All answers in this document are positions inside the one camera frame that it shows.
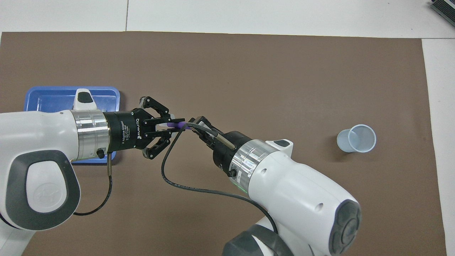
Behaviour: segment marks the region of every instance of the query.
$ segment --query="translucent plastic cup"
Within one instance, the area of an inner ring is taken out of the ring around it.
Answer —
[[[370,126],[358,124],[351,129],[341,131],[337,137],[337,144],[347,153],[366,153],[376,145],[376,134]]]

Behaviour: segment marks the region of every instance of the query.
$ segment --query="brown table mat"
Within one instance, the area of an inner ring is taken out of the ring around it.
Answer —
[[[205,115],[224,132],[287,138],[293,159],[347,189],[363,222],[347,256],[445,255],[419,39],[161,32],[2,34],[0,112],[21,111],[33,86],[114,86],[121,108],[150,95],[177,117]],[[337,148],[339,131],[371,126],[367,154]],[[254,207],[167,185],[162,154],[118,154],[113,191],[91,216],[37,233],[24,255],[220,255],[262,218]],[[105,167],[76,166],[78,211],[106,195]],[[167,164],[170,179],[240,193],[212,152],[184,134]]]

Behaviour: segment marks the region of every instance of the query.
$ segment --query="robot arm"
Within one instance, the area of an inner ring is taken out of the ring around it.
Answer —
[[[184,121],[151,97],[128,112],[103,113],[85,89],[76,93],[73,110],[2,113],[0,120],[0,255],[20,255],[35,231],[53,228],[75,212],[80,190],[72,161],[130,148],[154,159]],[[204,117],[190,122],[199,125],[192,130],[213,150],[214,163],[278,227],[279,235],[268,219],[260,220],[227,243],[223,255],[338,256],[351,245],[359,204],[334,181],[291,160],[292,142],[223,133]],[[170,128],[159,130],[159,124]]]

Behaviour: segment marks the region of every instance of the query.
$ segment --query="black screw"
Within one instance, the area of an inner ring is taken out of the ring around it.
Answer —
[[[232,170],[229,171],[227,176],[228,177],[234,177],[235,175],[237,175],[237,171],[235,169],[232,169]]]

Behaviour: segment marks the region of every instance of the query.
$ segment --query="blue plastic tray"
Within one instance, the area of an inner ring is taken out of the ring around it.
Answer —
[[[72,109],[76,90],[90,90],[98,108],[105,111],[118,111],[120,93],[115,87],[78,87],[78,86],[36,86],[32,87],[25,96],[24,111],[41,111],[54,113]],[[106,164],[107,157],[75,161],[73,164]]]

